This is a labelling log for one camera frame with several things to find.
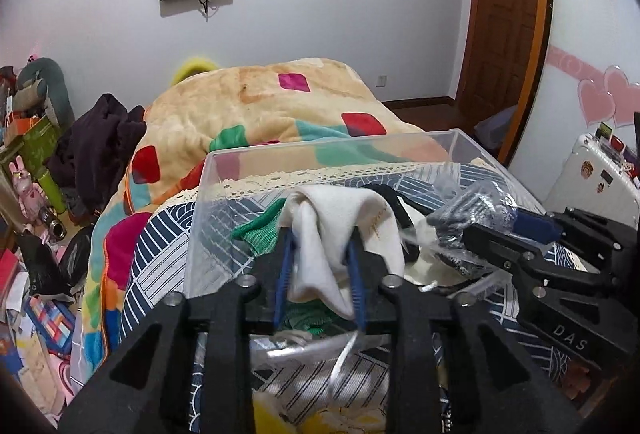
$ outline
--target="wooden door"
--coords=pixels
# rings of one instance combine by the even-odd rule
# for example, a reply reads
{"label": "wooden door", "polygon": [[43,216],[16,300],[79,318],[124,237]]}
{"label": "wooden door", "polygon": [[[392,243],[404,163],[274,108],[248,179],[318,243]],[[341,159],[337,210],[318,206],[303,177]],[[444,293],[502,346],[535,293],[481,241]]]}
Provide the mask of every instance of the wooden door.
{"label": "wooden door", "polygon": [[458,89],[460,111],[475,125],[518,104],[529,64],[538,0],[472,0],[465,52],[466,71]]}

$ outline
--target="lace trim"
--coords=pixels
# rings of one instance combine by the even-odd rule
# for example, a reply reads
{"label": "lace trim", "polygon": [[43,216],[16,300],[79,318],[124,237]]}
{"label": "lace trim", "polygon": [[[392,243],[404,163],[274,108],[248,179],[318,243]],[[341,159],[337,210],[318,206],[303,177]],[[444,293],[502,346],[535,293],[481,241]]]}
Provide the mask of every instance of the lace trim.
{"label": "lace trim", "polygon": [[166,210],[174,205],[180,205],[181,203],[188,203],[190,201],[195,202],[198,197],[198,187],[195,189],[186,189],[182,192],[178,192],[175,196],[171,196],[167,201],[162,203],[154,212],[155,215],[158,215],[163,210]]}
{"label": "lace trim", "polygon": [[242,199],[258,192],[288,189],[309,183],[333,183],[336,181],[382,174],[410,172],[423,167],[423,163],[374,163],[349,165],[346,167],[323,167],[321,169],[298,170],[296,172],[274,172],[262,176],[248,176],[241,180],[223,180],[227,199]]}

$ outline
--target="pink heart decoration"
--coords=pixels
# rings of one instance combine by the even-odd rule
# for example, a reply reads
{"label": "pink heart decoration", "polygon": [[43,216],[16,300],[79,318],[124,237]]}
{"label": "pink heart decoration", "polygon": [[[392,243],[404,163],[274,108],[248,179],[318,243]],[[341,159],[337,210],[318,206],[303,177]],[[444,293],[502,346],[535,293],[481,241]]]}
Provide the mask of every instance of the pink heart decoration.
{"label": "pink heart decoration", "polygon": [[618,66],[609,66],[604,72],[604,85],[613,95],[616,127],[634,123],[634,111],[640,111],[640,85],[629,84],[625,72]]}
{"label": "pink heart decoration", "polygon": [[581,80],[578,84],[578,100],[587,125],[606,122],[616,112],[611,93],[599,90],[590,79]]}

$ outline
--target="dark clothing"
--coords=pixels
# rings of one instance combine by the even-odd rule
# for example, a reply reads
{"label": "dark clothing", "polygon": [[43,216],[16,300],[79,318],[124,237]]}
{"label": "dark clothing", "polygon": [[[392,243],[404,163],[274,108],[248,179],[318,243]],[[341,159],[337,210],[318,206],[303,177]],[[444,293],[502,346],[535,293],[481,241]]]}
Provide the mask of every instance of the dark clothing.
{"label": "dark clothing", "polygon": [[75,188],[89,211],[102,211],[145,135],[144,113],[142,106],[127,113],[116,97],[102,95],[66,130],[54,154],[45,160],[53,181],[61,189]]}

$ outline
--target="white suitcase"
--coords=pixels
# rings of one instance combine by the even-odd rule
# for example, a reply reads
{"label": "white suitcase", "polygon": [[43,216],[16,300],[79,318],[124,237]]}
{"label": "white suitcase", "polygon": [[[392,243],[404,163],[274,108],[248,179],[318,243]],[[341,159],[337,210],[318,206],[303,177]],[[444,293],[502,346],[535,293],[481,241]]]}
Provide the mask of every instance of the white suitcase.
{"label": "white suitcase", "polygon": [[640,191],[600,148],[591,135],[575,142],[571,156],[544,202],[547,211],[564,212],[567,207],[593,212],[638,227]]}

